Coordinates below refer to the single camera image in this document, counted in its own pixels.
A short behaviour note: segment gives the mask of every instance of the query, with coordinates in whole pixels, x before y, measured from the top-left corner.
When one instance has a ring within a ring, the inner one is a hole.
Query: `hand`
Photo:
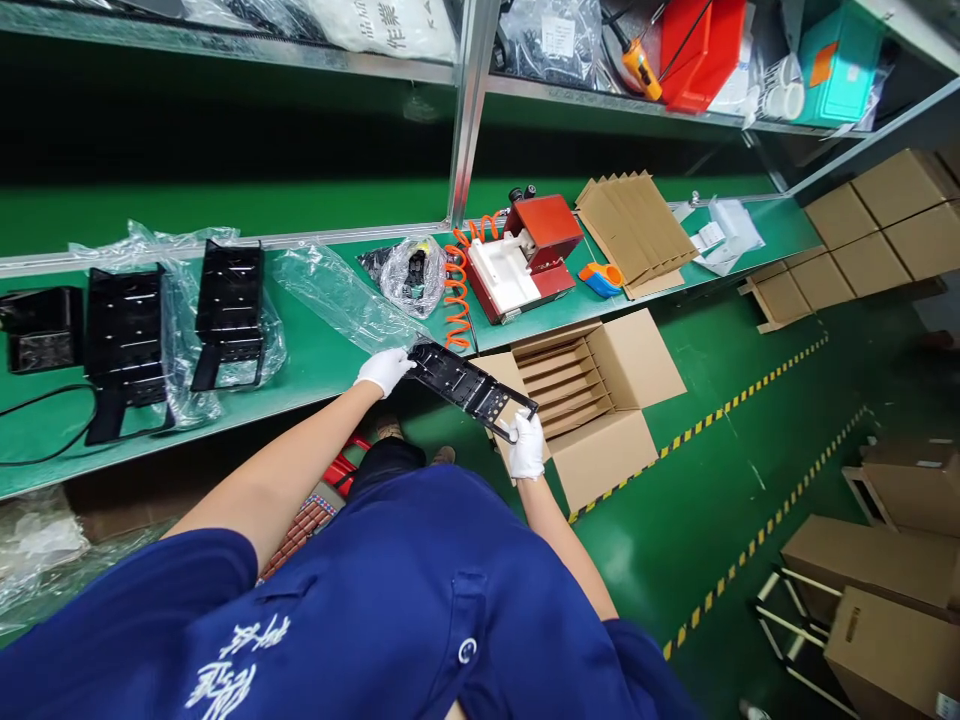
[[[353,384],[368,380],[383,390],[383,397],[388,397],[407,370],[416,365],[413,360],[407,360],[407,351],[403,348],[384,350],[360,366],[360,373]]]
[[[540,418],[527,418],[526,410],[517,410],[510,424],[510,477],[536,480],[543,475],[543,427]]]

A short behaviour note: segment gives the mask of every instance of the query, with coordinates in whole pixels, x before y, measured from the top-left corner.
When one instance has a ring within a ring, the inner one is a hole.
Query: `black cable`
[[[700,21],[703,20],[703,16],[707,13],[707,8],[710,7],[710,4],[713,0],[707,0],[707,4],[703,6],[703,10],[700,11],[700,14],[697,15],[697,19],[694,20],[693,25],[690,26],[690,31],[687,33],[687,36],[683,39],[683,42],[680,43],[680,47],[677,48],[677,52],[673,54],[673,57],[670,59],[670,62],[667,63],[667,68],[662,73],[660,73],[659,82],[663,83],[663,79],[667,76],[667,73],[670,72],[670,69],[673,67],[673,64],[677,61],[677,58],[680,57],[680,53],[683,52],[683,49],[687,46],[687,42],[690,40],[690,36],[693,35],[693,31],[697,29],[697,25],[700,24]]]
[[[50,392],[44,393],[43,395],[40,395],[39,397],[35,397],[32,400],[27,400],[25,402],[20,403],[19,405],[14,405],[13,407],[9,407],[6,410],[0,410],[0,417],[5,417],[6,415],[15,413],[17,410],[22,410],[25,407],[33,405],[34,403],[38,403],[38,402],[41,402],[42,400],[55,397],[56,395],[61,395],[62,393],[72,392],[74,390],[89,390],[91,395],[93,395],[93,412],[90,413],[90,419],[83,424],[82,428],[80,428],[80,432],[78,432],[73,437],[73,439],[70,442],[68,442],[66,445],[64,445],[62,448],[57,450],[55,453],[51,453],[50,455],[47,455],[46,457],[38,458],[36,460],[21,460],[18,462],[0,462],[0,467],[23,467],[24,465],[38,465],[42,462],[46,462],[47,460],[53,460],[53,458],[57,457],[58,455],[63,455],[63,453],[65,453],[67,450],[69,450],[70,448],[72,448],[74,445],[77,444],[77,441],[83,437],[83,434],[87,431],[87,429],[93,423],[93,418],[96,417],[96,414],[97,414],[97,389],[93,385],[87,385],[84,383],[77,383],[75,385],[64,385],[62,388],[51,390]]]

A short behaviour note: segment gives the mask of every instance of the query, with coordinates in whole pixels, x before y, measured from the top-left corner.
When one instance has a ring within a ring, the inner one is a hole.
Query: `black metal bracket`
[[[7,333],[7,368],[14,375],[83,362],[83,291],[60,286],[15,290],[0,297]]]
[[[507,401],[519,403],[530,411],[531,416],[540,407],[527,396],[498,382],[490,373],[432,340],[423,338],[422,342],[414,345],[407,357],[417,364],[410,370],[411,377],[509,443],[515,441],[497,425]]]
[[[86,445],[126,440],[173,427],[163,369],[163,268],[109,273],[90,269],[84,373],[97,388]],[[163,404],[163,422],[121,436],[128,407]]]
[[[207,240],[196,325],[203,350],[190,385],[193,392],[260,384],[265,345],[262,307],[263,248],[224,247]],[[252,382],[217,385],[221,364],[251,361],[257,363]]]

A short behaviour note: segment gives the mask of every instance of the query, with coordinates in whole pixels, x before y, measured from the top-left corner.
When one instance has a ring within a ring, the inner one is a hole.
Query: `white plastic bag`
[[[452,63],[457,40],[443,0],[302,0],[334,45]]]

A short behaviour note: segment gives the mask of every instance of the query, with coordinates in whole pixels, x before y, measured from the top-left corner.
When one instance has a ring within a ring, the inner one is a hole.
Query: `red machine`
[[[563,297],[576,284],[566,259],[583,230],[559,195],[516,200],[500,240],[471,242],[466,275],[487,318],[499,325]]]

